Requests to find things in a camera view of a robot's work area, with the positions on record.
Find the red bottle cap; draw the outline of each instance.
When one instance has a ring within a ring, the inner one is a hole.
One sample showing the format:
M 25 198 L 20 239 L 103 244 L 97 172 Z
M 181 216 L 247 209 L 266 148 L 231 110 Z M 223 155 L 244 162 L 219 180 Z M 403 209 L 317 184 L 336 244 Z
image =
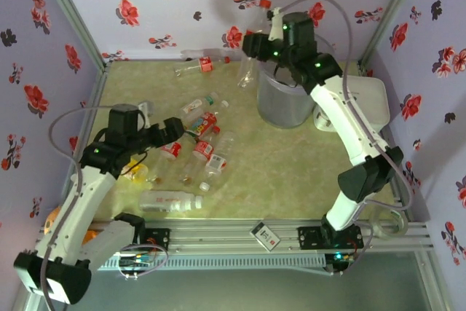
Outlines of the red bottle cap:
M 266 9 L 270 9 L 272 2 L 270 0 L 260 0 L 259 6 L 265 7 Z

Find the yellow object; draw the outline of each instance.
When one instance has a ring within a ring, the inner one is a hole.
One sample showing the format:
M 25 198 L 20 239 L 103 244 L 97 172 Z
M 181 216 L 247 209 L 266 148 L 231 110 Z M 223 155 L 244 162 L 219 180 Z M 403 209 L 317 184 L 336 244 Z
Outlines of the yellow object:
M 131 161 L 123 167 L 121 172 L 122 176 L 135 182 L 145 181 L 149 169 L 142 163 L 138 164 L 138 162 L 139 161 L 134 158 L 131 158 Z
M 53 223 L 55 222 L 55 219 L 57 218 L 59 212 L 60 212 L 61 207 L 56 207 L 52 212 L 48 215 L 47 220 L 45 221 L 44 225 L 44 234 L 46 235 L 50 229 L 52 228 Z M 90 240 L 93 240 L 94 238 L 97 237 L 99 232 L 94 231 L 92 229 L 88 229 L 86 232 L 86 235 L 84 236 L 84 239 L 82 240 L 82 245 L 86 244 Z

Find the robotic arm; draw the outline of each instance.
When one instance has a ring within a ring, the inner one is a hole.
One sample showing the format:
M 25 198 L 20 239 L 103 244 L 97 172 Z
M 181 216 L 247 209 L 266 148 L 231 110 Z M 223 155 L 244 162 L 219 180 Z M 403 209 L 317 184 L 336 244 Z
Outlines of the robotic arm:
M 64 220 L 61 230 L 52 243 L 52 229 L 37 243 L 35 251 L 20 253 L 14 263 L 24 286 L 32 293 L 43 294 L 40 270 L 46 252 L 46 279 L 52 299 L 76 304 L 86 292 L 91 275 L 122 247 L 139 243 L 144 236 L 144 220 L 121 213 L 104 231 L 82 246 L 87 228 L 107 192 L 117 181 L 122 168 L 133 154 L 142 154 L 152 147 L 161 147 L 178 140 L 184 133 L 181 120 L 169 118 L 165 128 L 150 126 L 148 118 L 136 106 L 122 104 L 113 107 L 108 116 L 108 127 L 84 149 L 82 190 L 77 194 L 75 183 L 62 206 L 56 223 Z M 99 138 L 105 135 L 104 141 Z
M 269 18 L 272 19 L 270 35 L 247 34 L 242 50 L 248 57 L 271 60 L 277 67 L 285 67 L 291 72 L 293 80 L 302 85 L 327 114 L 353 165 L 339 174 L 340 193 L 321 223 L 320 233 L 327 248 L 335 248 L 346 242 L 364 200 L 379 192 L 395 171 L 376 150 L 350 110 L 349 101 L 344 98 L 343 72 L 331 55 L 317 51 L 313 22 L 307 14 L 293 12 L 282 18 L 276 9 L 269 12 Z M 391 149 L 370 126 L 351 93 L 349 98 L 376 143 L 399 165 L 403 159 L 400 148 Z

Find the red bottle label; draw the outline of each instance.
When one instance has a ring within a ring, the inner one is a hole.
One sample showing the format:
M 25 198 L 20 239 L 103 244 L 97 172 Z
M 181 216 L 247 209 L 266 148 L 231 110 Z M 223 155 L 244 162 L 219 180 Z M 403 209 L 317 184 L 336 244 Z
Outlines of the red bottle label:
M 177 157 L 180 154 L 181 144 L 178 142 L 172 142 L 172 143 L 169 143 L 168 145 L 160 147 L 160 150 L 168 152 L 174 155 L 175 157 Z
M 199 64 L 201 65 L 201 72 L 210 72 L 213 70 L 212 60 L 208 56 L 200 58 Z
M 217 117 L 214 113 L 204 113 L 194 124 L 186 131 L 193 138 L 200 138 L 204 133 L 217 123 Z
M 199 152 L 205 158 L 210 159 L 210 155 L 213 152 L 213 147 L 207 141 L 199 141 L 198 143 L 196 143 L 196 147 L 194 148 L 194 151 Z

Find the white label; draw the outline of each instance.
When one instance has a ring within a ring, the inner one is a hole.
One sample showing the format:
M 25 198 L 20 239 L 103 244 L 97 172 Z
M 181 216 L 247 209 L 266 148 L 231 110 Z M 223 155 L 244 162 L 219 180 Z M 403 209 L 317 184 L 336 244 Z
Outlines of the white label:
M 250 232 L 268 251 L 272 251 L 280 242 L 280 238 L 263 222 L 260 222 Z
M 183 112 L 188 114 L 189 112 L 195 110 L 197 107 L 200 107 L 200 106 L 202 106 L 202 101 L 199 99 L 194 100 L 191 103 L 183 107 Z
M 212 154 L 212 157 L 210 158 L 209 162 L 207 163 L 208 167 L 214 168 L 216 170 L 222 170 L 225 168 L 226 165 L 226 159 L 223 157 L 220 157 L 216 154 Z

